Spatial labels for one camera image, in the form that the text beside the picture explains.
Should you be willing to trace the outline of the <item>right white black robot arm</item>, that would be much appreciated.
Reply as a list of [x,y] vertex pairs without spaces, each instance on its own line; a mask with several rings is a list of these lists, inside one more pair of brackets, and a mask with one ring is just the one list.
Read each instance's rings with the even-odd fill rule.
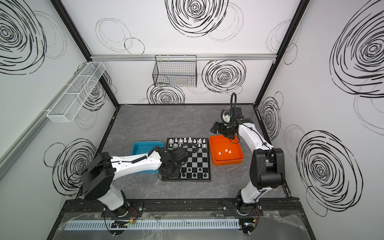
[[223,135],[228,140],[242,138],[253,152],[250,165],[250,181],[237,195],[237,211],[246,215],[257,210],[264,194],[285,182],[285,156],[281,149],[274,148],[257,131],[252,120],[244,118],[240,107],[222,110],[221,121],[214,123],[213,134]]

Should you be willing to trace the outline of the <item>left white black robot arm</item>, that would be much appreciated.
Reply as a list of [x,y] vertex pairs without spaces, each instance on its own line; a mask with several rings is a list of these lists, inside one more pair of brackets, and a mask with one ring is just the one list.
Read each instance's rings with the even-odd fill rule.
[[112,157],[108,152],[97,155],[82,171],[84,199],[98,200],[112,212],[126,212],[130,207],[123,191],[113,181],[142,171],[158,170],[162,176],[176,178],[188,160],[183,148],[168,150],[155,146],[148,153],[127,157]]

